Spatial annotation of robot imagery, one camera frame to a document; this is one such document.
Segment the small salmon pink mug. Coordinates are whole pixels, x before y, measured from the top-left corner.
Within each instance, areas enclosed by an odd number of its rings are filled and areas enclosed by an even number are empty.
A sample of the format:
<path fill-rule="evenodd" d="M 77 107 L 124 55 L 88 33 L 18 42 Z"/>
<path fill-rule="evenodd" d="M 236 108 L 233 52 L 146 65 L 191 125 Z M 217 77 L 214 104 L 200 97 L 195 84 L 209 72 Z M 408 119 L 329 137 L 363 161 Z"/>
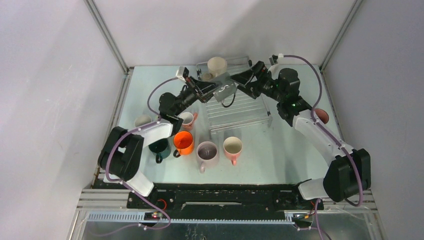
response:
<path fill-rule="evenodd" d="M 194 128 L 196 119 L 198 118 L 198 113 L 197 112 L 191 113 L 187 111 L 187 112 L 182 112 L 178 117 L 183 120 L 181 125 L 182 128 L 185 131 L 191 131 Z"/>

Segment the light blue mug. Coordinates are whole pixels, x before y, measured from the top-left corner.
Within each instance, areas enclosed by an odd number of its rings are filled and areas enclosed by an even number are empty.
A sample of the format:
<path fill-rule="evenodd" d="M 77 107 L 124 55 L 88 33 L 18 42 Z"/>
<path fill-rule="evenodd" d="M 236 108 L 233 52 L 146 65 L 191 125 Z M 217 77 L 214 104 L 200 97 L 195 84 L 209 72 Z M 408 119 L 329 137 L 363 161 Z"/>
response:
<path fill-rule="evenodd" d="M 145 124 L 151 123 L 153 121 L 153 119 L 146 114 L 140 115 L 138 116 L 135 120 L 134 120 L 134 126 L 136 128 L 141 127 Z"/>

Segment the dark teal mug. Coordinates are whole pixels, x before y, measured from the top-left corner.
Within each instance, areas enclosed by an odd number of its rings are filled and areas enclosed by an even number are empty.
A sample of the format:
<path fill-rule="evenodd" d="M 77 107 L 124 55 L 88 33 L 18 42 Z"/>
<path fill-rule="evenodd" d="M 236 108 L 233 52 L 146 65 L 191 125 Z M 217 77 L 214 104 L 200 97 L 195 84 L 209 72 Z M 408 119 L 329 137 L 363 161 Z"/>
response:
<path fill-rule="evenodd" d="M 171 154 L 171 146 L 167 138 L 155 141 L 150 144 L 148 148 L 153 153 L 157 164 L 162 163 L 162 161 Z"/>

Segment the orange mug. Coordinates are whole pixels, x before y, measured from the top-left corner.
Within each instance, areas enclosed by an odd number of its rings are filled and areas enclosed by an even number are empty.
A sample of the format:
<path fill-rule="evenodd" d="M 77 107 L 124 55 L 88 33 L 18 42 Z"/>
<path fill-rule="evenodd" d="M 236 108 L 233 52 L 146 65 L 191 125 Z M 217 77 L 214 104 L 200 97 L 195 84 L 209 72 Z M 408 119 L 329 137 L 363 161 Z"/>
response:
<path fill-rule="evenodd" d="M 179 158 L 181 156 L 190 155 L 195 147 L 194 137 L 189 131 L 180 131 L 173 137 L 173 144 L 175 150 L 173 157 Z"/>

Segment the dark grey mug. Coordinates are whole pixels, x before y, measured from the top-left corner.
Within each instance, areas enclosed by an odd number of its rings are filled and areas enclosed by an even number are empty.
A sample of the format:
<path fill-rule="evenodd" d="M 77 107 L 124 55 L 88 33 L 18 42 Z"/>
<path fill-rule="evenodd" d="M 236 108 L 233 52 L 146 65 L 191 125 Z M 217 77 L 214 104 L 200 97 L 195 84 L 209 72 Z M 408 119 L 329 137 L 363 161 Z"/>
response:
<path fill-rule="evenodd" d="M 212 82 L 217 84 L 217 88 L 213 91 L 214 98 L 217 102 L 221 103 L 224 108 L 229 108 L 234 103 L 237 92 L 237 86 L 231 79 L 231 75 L 225 72 L 213 78 Z M 233 95 L 232 101 L 228 105 L 225 105 L 224 100 L 230 95 Z"/>

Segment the clear acrylic dish rack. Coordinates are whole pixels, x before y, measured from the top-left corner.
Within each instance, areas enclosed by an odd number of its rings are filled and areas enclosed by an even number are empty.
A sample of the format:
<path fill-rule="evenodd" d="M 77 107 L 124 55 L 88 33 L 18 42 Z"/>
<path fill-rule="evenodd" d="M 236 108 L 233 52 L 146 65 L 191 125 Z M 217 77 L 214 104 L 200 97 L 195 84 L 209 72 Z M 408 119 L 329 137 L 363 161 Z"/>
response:
<path fill-rule="evenodd" d="M 225 58 L 227 62 L 227 72 L 230 75 L 239 74 L 252 66 L 252 60 L 248 55 Z M 202 79 L 208 73 L 207 61 L 199 62 L 195 65 L 197 77 Z M 273 117 L 262 96 L 253 99 L 240 91 L 225 98 L 223 102 L 217 101 L 214 97 L 205 104 L 208 119 L 208 135 L 212 139 L 214 134 L 248 127 L 258 124 L 267 124 L 271 127 Z"/>

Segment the mauve grey mug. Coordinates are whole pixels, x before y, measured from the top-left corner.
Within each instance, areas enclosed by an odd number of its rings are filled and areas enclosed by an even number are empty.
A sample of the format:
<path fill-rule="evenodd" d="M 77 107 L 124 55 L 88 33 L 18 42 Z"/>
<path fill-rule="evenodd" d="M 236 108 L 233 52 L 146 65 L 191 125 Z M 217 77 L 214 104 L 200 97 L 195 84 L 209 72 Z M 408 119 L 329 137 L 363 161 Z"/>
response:
<path fill-rule="evenodd" d="M 214 168 L 220 160 L 219 149 L 211 141 L 201 142 L 196 149 L 196 159 L 199 163 L 199 172 L 205 173 L 207 169 Z"/>

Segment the pink patterned mug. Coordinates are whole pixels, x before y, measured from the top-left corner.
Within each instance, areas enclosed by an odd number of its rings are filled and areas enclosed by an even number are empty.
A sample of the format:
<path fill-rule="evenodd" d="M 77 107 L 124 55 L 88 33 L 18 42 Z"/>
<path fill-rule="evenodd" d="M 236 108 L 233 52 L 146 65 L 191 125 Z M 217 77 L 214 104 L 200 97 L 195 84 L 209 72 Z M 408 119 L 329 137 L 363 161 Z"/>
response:
<path fill-rule="evenodd" d="M 314 109 L 314 112 L 316 113 L 316 115 L 318 116 L 318 118 L 324 123 L 324 124 L 327 124 L 328 122 L 329 122 L 329 120 L 330 120 L 330 116 L 329 116 L 329 114 L 325 111 L 325 110 L 323 110 L 323 109 L 321 109 L 321 108 L 315 108 Z"/>

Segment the cream beige mug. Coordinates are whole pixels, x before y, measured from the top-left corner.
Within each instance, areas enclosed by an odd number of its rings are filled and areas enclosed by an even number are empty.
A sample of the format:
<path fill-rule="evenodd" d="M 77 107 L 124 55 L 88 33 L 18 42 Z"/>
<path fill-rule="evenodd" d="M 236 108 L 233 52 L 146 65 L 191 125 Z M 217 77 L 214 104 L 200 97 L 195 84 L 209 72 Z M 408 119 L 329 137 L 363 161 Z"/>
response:
<path fill-rule="evenodd" d="M 228 63 L 225 58 L 215 56 L 207 61 L 208 72 L 215 78 L 227 72 Z"/>

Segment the small beige cup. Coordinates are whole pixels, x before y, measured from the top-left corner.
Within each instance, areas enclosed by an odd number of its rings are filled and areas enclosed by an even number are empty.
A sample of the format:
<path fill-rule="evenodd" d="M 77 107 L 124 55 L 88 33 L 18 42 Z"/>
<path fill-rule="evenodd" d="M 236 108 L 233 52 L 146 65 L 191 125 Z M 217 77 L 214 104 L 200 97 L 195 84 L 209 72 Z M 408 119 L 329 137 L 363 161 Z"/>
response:
<path fill-rule="evenodd" d="M 201 75 L 201 80 L 203 82 L 210 82 L 213 78 L 214 78 L 214 76 L 211 73 L 208 73 L 208 72 L 203 73 Z"/>

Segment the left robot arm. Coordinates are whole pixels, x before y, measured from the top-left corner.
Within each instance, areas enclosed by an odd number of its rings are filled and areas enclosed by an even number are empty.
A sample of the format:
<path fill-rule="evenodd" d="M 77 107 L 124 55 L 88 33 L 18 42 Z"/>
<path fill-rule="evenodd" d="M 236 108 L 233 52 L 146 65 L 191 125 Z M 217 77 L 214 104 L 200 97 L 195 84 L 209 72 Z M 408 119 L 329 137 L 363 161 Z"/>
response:
<path fill-rule="evenodd" d="M 160 95 L 156 120 L 132 130 L 114 127 L 98 157 L 98 165 L 105 171 L 105 178 L 139 194 L 138 201 L 145 208 L 156 206 L 158 194 L 153 191 L 154 183 L 139 170 L 143 150 L 159 140 L 174 136 L 183 124 L 179 115 L 197 101 L 208 102 L 219 86 L 216 82 L 200 81 L 191 76 L 180 77 L 180 80 L 184 85 L 178 95 L 171 92 Z"/>

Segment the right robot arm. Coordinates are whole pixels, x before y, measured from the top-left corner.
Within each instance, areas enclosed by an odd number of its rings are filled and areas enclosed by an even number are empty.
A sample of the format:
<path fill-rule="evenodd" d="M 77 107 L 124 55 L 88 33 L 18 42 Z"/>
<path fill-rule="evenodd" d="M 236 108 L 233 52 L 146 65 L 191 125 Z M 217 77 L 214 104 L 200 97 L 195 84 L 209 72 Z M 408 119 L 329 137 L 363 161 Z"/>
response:
<path fill-rule="evenodd" d="M 253 99 L 265 95 L 275 100 L 279 116 L 303 134 L 326 161 L 328 169 L 323 178 L 301 182 L 291 194 L 295 208 L 304 209 L 314 199 L 340 202 L 354 195 L 358 195 L 358 202 L 349 204 L 362 204 L 364 191 L 371 186 L 371 156 L 365 149 L 355 149 L 336 137 L 319 118 L 314 107 L 300 95 L 301 82 L 296 70 L 283 68 L 274 79 L 272 70 L 258 61 L 230 78 Z"/>

